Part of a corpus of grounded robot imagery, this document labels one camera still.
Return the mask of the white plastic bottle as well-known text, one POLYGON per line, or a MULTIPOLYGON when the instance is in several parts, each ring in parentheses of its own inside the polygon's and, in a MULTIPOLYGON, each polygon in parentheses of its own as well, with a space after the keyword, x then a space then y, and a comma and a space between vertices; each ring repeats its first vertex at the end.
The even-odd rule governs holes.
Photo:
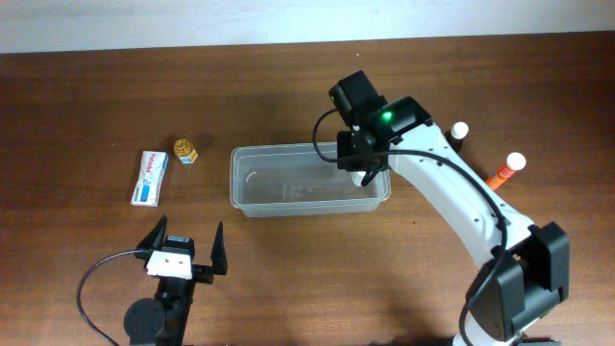
POLYGON ((354 171, 351 173, 352 181, 357 186, 367 186, 371 182, 370 174, 365 171, 354 171))

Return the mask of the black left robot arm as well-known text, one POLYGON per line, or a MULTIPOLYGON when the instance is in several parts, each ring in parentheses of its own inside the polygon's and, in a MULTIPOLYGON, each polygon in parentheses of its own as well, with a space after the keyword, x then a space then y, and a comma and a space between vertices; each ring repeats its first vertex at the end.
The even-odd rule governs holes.
POLYGON ((131 345, 181 345, 197 284, 212 284, 228 272, 223 225, 217 226, 210 265, 196 264, 195 243, 189 237, 167 235, 167 217, 135 247, 146 274, 159 280, 152 298, 133 303, 124 315, 124 330, 131 345))

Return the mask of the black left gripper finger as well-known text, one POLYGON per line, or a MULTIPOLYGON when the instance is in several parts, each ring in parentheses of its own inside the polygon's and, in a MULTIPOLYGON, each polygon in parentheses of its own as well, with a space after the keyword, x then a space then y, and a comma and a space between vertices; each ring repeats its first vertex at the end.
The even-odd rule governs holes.
POLYGON ((225 250, 223 222, 220 221, 210 252, 212 272, 214 275, 226 276, 228 272, 228 260, 225 250))
POLYGON ((148 260, 154 251, 159 251, 165 236, 167 217, 163 215, 156 226, 135 247, 135 257, 148 260))

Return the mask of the dark syrup bottle white cap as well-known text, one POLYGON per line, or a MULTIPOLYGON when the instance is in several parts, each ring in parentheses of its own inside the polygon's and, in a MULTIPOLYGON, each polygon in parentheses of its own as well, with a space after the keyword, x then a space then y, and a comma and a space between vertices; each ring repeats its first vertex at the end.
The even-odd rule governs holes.
POLYGON ((456 122, 449 131, 449 143, 453 150, 458 153, 462 147, 463 140, 469 133, 469 126, 465 122, 456 122))

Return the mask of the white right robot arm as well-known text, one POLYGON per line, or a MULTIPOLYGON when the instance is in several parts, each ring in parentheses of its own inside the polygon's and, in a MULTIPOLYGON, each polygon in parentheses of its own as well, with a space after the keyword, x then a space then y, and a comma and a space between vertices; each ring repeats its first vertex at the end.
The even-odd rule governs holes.
POLYGON ((329 96, 346 125, 333 158, 366 186, 392 170, 412 184, 461 239, 479 269, 454 345, 521 345, 526 329, 569 295, 570 240, 504 201, 457 154, 431 115, 405 96, 389 102, 363 71, 329 96))

